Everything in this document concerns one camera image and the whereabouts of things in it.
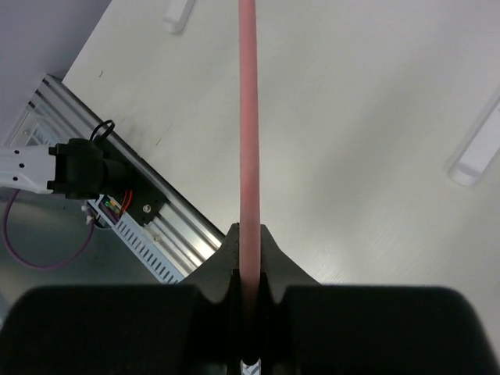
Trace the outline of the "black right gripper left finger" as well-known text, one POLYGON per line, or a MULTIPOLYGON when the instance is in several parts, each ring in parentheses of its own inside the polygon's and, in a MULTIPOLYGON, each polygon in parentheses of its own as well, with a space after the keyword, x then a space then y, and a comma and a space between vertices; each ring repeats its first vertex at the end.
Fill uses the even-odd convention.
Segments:
POLYGON ((204 286, 229 273, 199 267, 179 284, 36 287, 1 330, 4 374, 238 374, 228 291, 204 286))

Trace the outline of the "red clothes hanger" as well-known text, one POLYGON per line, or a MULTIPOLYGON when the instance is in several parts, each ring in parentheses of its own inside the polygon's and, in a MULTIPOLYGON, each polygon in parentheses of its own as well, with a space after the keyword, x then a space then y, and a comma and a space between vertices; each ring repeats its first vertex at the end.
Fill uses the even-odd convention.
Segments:
POLYGON ((257 297, 261 267, 259 96, 256 4, 238 3, 240 63, 239 273, 245 343, 242 359, 258 360, 257 297))

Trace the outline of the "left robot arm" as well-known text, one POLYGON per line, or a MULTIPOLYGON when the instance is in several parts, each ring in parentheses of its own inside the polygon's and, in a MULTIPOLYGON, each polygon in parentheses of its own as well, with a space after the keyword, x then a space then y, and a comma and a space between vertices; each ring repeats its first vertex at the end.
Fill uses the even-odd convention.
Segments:
MULTIPOLYGON (((1 181, 70 199, 118 195, 132 168, 102 150, 105 137, 1 150, 1 181)), ((36 287, 1 330, 4 374, 239 374, 227 318, 192 285, 36 287)))

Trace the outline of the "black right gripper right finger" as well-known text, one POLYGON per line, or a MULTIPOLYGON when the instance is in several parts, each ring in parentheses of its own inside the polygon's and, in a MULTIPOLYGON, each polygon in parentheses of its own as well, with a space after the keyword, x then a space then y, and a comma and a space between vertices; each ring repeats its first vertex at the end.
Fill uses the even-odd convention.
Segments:
POLYGON ((436 286, 319 284, 261 229, 263 374, 496 374, 472 305, 436 286))

